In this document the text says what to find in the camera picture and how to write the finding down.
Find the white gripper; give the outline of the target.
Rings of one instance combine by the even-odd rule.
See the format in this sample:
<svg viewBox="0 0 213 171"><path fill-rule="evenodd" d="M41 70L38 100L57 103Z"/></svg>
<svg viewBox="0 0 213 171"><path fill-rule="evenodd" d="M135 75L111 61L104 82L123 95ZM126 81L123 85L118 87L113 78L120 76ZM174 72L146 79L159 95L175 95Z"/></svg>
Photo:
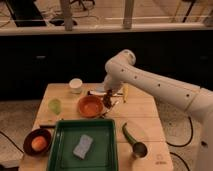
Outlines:
<svg viewBox="0 0 213 171"><path fill-rule="evenodd" d="M122 82L111 76L106 76L104 79L104 89L111 90L113 94L117 93L122 88Z"/></svg>

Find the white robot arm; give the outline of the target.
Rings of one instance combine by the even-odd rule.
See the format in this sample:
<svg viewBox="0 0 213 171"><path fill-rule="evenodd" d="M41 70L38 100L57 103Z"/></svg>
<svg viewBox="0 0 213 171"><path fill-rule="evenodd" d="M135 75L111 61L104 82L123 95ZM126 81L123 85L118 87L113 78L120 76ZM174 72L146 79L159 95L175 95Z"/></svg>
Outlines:
<svg viewBox="0 0 213 171"><path fill-rule="evenodd" d="M213 91L134 66L136 57L124 49L105 64L104 89L119 91L128 83L184 111L202 125L194 171L213 171Z"/></svg>

